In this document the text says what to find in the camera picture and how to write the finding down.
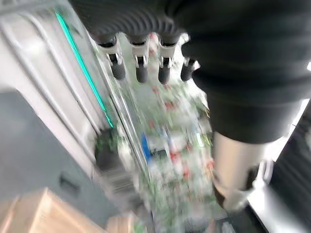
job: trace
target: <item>black panel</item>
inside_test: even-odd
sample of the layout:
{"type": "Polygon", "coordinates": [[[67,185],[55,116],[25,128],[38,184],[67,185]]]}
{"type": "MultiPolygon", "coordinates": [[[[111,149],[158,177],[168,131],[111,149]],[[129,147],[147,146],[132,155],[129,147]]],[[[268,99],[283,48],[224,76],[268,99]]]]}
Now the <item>black panel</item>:
{"type": "Polygon", "coordinates": [[[277,160],[271,187],[311,230],[311,106],[277,160]]]}

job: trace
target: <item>black cover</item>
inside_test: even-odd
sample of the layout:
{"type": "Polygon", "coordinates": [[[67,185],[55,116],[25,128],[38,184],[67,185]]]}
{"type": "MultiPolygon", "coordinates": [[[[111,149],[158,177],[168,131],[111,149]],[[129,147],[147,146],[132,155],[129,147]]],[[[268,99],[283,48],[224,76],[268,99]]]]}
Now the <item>black cover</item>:
{"type": "Polygon", "coordinates": [[[212,127],[235,140],[283,136],[310,94],[311,1],[70,0],[99,44],[117,32],[157,32],[198,60],[196,84],[208,94],[212,127]]]}

